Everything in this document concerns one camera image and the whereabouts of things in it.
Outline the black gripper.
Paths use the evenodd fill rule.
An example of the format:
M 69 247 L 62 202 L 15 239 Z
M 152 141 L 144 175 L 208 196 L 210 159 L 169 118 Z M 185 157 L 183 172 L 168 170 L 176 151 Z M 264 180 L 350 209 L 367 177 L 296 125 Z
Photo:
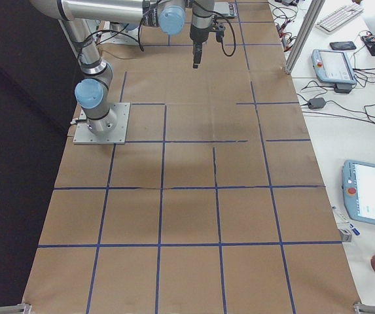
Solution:
M 202 46 L 208 40 L 211 27 L 199 28 L 196 26 L 190 27 L 190 38 L 193 42 L 193 68 L 197 69 L 202 59 Z

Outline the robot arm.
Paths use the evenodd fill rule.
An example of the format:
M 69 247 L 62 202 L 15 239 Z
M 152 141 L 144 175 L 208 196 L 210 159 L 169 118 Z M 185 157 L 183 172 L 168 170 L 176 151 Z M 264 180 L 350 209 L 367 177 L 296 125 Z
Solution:
M 32 1 L 31 4 L 63 24 L 84 75 L 84 80 L 75 87 L 75 97 L 86 115 L 86 128 L 96 135 L 115 129 L 117 114 L 107 102 L 113 70 L 101 57 L 87 21 L 159 27 L 168 35 L 178 34 L 185 23 L 185 1 Z
M 211 31 L 213 0 L 191 1 L 192 21 L 190 38 L 193 42 L 193 68 L 197 69 L 202 58 L 202 45 L 207 41 Z

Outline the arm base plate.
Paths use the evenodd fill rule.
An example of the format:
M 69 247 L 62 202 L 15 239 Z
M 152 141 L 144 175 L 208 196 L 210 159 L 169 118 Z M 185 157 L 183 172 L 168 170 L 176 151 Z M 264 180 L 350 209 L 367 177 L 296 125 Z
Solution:
M 109 113 L 101 120 L 90 120 L 81 109 L 73 143 L 76 145 L 124 145 L 131 103 L 109 103 Z

